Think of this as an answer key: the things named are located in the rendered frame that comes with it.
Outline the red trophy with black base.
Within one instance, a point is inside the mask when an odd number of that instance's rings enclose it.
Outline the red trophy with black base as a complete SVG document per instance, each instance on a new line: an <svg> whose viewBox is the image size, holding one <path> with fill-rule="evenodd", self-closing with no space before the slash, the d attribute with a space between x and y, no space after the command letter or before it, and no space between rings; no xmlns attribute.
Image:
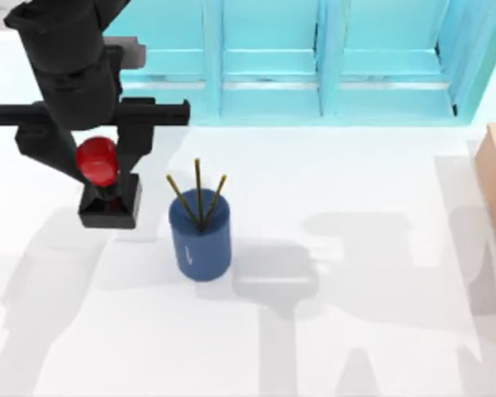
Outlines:
<svg viewBox="0 0 496 397"><path fill-rule="evenodd" d="M84 141L76 164L86 179L78 215L86 228L134 229L141 201L141 181L120 170L117 144L103 136Z"/></svg>

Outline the light blue rack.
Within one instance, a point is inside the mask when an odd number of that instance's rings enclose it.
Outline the light blue rack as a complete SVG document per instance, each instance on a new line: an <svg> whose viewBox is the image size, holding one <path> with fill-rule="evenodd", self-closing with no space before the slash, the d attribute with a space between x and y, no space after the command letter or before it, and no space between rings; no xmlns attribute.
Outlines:
<svg viewBox="0 0 496 397"><path fill-rule="evenodd" d="M107 29L128 96L195 126L450 126L496 65L496 0L131 0Z"/></svg>

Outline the dark blue cylindrical cup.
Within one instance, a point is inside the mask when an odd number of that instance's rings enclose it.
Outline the dark blue cylindrical cup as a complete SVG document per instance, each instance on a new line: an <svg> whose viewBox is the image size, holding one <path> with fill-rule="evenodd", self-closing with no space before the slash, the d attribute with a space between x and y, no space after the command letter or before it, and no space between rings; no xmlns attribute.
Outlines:
<svg viewBox="0 0 496 397"><path fill-rule="evenodd" d="M222 276L231 264L230 206L220 196L203 231L175 198L169 206L169 224L178 267L189 279L203 282Z"/></svg>

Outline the thin yellow-black stick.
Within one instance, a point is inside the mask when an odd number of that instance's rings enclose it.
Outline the thin yellow-black stick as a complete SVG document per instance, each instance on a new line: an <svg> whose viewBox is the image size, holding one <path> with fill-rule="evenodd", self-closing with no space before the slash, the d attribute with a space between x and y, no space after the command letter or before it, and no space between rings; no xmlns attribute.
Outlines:
<svg viewBox="0 0 496 397"><path fill-rule="evenodd" d="M200 169L199 158L196 158L194 160L194 171L195 171L196 195L197 195L197 205L198 205L198 230L202 231L204 219L203 219L201 169Z"/></svg>
<svg viewBox="0 0 496 397"><path fill-rule="evenodd" d="M197 218L197 216L194 214L194 212L192 211L192 209L189 207L186 199L184 198L184 196L182 195L182 193L180 192L179 190L179 187L178 185L175 183L172 175L170 174L167 174L166 175L166 179L170 185L170 187L172 188L172 190L174 191L174 193L176 194L178 200L180 201L180 203L182 204L182 206L184 207L186 213L189 215L189 218L191 219L191 221L193 222L194 226L199 230L200 229L200 222L199 222L199 219Z"/></svg>
<svg viewBox="0 0 496 397"><path fill-rule="evenodd" d="M211 217L212 217L212 214L214 212L214 209L217 205L217 201L218 201L218 198L219 196L221 195L221 192L222 192L222 188L224 186L224 184L226 183L226 180L227 180L227 176L226 175L222 175L221 178L220 178L220 181L219 181L219 184L217 186L217 189L216 191L214 192L214 195L212 196L212 201L210 203L210 207L203 219L203 222L202 222L202 230L205 230L206 227L207 227L207 224L209 223Z"/></svg>

